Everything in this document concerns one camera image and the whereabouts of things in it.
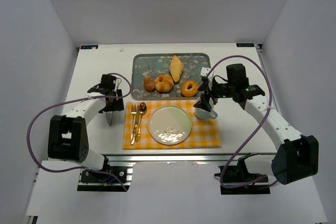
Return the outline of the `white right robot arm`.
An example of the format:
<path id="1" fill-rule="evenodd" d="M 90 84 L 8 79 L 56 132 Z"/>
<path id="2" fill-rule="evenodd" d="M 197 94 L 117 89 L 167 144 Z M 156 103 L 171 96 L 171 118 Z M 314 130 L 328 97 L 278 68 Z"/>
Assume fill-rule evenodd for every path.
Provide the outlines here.
<path id="1" fill-rule="evenodd" d="M 317 174 L 318 140 L 312 135 L 304 136 L 271 108 L 265 92 L 256 84 L 249 84 L 244 65 L 229 65 L 226 71 L 227 80 L 218 83 L 210 68 L 201 69 L 198 90 L 202 94 L 194 105 L 196 112 L 211 112 L 219 98 L 231 98 L 258 122 L 277 150 L 275 155 L 248 154 L 239 158 L 238 176 L 248 181 L 257 174 L 268 175 L 286 185 Z"/>

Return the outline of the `yellow checkered cloth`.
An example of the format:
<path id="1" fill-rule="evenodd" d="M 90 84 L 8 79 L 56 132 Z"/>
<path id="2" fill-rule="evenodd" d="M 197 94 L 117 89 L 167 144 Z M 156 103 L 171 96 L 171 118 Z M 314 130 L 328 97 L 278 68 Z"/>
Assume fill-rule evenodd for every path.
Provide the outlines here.
<path id="1" fill-rule="evenodd" d="M 196 100 L 161 100 L 161 101 L 146 101 L 147 112 L 141 121 L 141 138 L 132 146 L 131 129 L 132 129 L 132 102 L 125 104 L 125 121 L 123 135 L 124 150 L 155 150 L 155 149 L 183 149 L 183 148 L 215 148 L 221 147 L 221 137 L 218 129 L 218 121 L 216 119 L 200 120 L 195 115 Z M 159 107 L 164 105 L 176 105 L 183 108 L 191 117 L 192 131 L 188 138 L 177 145 L 166 146 L 156 142 L 148 129 L 148 122 L 151 114 Z"/>

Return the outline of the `small brown bread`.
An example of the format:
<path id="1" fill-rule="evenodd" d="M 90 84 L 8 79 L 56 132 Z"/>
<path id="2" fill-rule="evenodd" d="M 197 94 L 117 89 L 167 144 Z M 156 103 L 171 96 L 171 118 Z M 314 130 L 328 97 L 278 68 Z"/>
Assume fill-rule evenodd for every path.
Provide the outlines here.
<path id="1" fill-rule="evenodd" d="M 152 92 L 155 88 L 154 80 L 149 76 L 144 77 L 143 85 L 147 92 Z"/>

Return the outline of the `white blue mug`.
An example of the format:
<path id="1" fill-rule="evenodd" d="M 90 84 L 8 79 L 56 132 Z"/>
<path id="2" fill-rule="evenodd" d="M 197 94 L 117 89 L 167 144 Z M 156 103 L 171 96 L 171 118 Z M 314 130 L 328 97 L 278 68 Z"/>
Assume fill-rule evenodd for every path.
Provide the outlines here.
<path id="1" fill-rule="evenodd" d="M 207 119 L 216 119 L 218 117 L 218 114 L 214 111 L 214 103 L 213 100 L 210 99 L 209 101 L 212 110 L 210 112 L 205 111 L 203 109 L 195 108 L 195 115 L 200 119 L 200 120 L 207 120 Z"/>

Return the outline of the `gold fork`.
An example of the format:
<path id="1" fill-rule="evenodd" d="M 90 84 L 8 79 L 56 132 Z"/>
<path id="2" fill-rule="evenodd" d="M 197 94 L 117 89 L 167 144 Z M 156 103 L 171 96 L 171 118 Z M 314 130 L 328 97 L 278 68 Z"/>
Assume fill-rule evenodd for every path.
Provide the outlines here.
<path id="1" fill-rule="evenodd" d="M 132 115 L 132 129 L 131 129 L 131 146 L 134 144 L 134 139 L 133 139 L 133 130 L 134 130 L 134 123 L 135 123 L 135 117 L 137 114 L 137 104 L 136 103 L 132 103 L 132 108 L 131 108 L 131 115 Z"/>

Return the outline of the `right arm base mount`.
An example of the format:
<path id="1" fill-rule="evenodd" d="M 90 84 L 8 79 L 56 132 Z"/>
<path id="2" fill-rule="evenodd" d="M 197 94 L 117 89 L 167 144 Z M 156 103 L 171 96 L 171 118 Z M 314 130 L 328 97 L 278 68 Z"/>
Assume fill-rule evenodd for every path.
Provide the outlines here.
<path id="1" fill-rule="evenodd" d="M 238 184 L 243 184 L 251 180 L 261 177 L 261 174 L 251 174 L 247 171 L 246 166 L 243 164 L 243 161 L 254 156 L 254 154 L 248 154 L 238 159 L 237 164 L 229 165 L 226 171 L 224 172 L 223 179 L 220 181 L 228 186 L 235 186 Z M 251 183 L 244 187 L 226 189 L 223 186 L 220 186 L 221 195 L 267 195 L 270 194 L 268 177 L 261 179 L 257 183 Z"/>

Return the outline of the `gold knife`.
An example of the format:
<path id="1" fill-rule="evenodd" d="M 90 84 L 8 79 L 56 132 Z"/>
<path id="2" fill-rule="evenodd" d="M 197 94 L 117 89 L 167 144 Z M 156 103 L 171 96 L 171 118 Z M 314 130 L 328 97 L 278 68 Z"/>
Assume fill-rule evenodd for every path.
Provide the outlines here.
<path id="1" fill-rule="evenodd" d="M 137 108 L 137 114 L 136 114 L 135 123 L 134 123 L 134 130 L 133 130 L 133 139 L 134 140 L 137 139 L 137 134 L 138 134 L 138 130 L 139 130 L 141 108 L 142 108 L 142 104 L 140 103 L 138 105 L 138 108 Z"/>

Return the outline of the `white green ceramic plate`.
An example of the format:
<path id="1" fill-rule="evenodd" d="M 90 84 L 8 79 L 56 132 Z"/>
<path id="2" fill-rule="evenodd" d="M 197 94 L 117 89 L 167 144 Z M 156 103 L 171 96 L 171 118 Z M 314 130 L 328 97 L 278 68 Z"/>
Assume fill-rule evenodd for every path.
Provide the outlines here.
<path id="1" fill-rule="evenodd" d="M 156 142 L 173 146 L 188 138 L 192 131 L 192 120 L 183 108 L 164 105 L 151 114 L 148 129 Z"/>

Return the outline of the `striped round bun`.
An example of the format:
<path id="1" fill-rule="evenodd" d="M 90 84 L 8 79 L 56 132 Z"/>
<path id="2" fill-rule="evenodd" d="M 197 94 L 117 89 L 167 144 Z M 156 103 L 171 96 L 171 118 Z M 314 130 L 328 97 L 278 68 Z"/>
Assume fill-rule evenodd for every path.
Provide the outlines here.
<path id="1" fill-rule="evenodd" d="M 169 92 L 174 87 L 173 78 L 169 74 L 162 74 L 154 80 L 154 87 L 158 92 Z"/>

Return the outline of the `long pale bread loaf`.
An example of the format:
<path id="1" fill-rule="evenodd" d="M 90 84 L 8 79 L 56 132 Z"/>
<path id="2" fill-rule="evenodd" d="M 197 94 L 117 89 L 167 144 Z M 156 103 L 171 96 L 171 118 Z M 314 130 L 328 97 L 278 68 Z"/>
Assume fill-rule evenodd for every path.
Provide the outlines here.
<path id="1" fill-rule="evenodd" d="M 180 77 L 182 75 L 183 72 L 183 64 L 180 61 L 180 59 L 178 58 L 178 56 L 174 55 L 169 67 L 170 70 L 170 74 L 173 78 L 174 82 L 179 82 Z"/>

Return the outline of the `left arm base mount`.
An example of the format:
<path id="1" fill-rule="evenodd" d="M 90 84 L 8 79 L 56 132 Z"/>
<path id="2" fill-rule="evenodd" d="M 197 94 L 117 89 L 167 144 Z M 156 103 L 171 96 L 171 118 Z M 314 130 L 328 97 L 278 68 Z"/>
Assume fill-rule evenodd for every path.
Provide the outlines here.
<path id="1" fill-rule="evenodd" d="M 106 156 L 100 172 L 87 168 L 80 171 L 77 191 L 126 192 L 131 185 L 132 174 L 131 163 L 112 161 Z"/>

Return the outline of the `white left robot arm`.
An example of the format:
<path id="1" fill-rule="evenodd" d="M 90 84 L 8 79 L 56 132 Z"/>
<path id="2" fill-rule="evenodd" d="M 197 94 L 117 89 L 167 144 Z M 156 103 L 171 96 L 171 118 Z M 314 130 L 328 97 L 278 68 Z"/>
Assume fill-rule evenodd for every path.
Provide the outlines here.
<path id="1" fill-rule="evenodd" d="M 102 75 L 101 82 L 88 90 L 88 100 L 81 101 L 64 115 L 51 118 L 48 157 L 77 163 L 92 170 L 109 170 L 107 158 L 89 148 L 87 126 L 99 113 L 106 114 L 110 123 L 114 111 L 124 110 L 117 79 L 110 74 Z"/>

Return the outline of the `orange bagel bread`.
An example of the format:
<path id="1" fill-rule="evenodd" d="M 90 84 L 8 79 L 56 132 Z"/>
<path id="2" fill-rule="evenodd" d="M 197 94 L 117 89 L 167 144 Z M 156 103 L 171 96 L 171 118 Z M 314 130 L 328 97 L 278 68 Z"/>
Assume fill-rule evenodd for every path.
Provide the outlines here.
<path id="1" fill-rule="evenodd" d="M 193 80 L 187 80 L 181 87 L 181 94 L 184 97 L 193 97 L 198 92 L 198 84 Z"/>

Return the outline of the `silver metal tongs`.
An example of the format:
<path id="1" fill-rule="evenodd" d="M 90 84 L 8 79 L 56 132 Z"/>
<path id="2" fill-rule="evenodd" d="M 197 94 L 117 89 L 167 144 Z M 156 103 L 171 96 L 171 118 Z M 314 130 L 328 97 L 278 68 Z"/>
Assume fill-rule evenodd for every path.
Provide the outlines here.
<path id="1" fill-rule="evenodd" d="M 113 111 L 106 112 L 106 120 L 107 124 L 111 126 L 113 122 Z"/>

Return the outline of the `aluminium table edge rail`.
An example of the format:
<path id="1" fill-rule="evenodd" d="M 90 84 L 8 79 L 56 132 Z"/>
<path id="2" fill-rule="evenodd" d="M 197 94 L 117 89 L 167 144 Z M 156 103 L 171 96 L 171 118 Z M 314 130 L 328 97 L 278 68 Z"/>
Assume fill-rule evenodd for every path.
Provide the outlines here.
<path id="1" fill-rule="evenodd" d="M 224 162 L 233 154 L 106 154 L 111 162 Z"/>

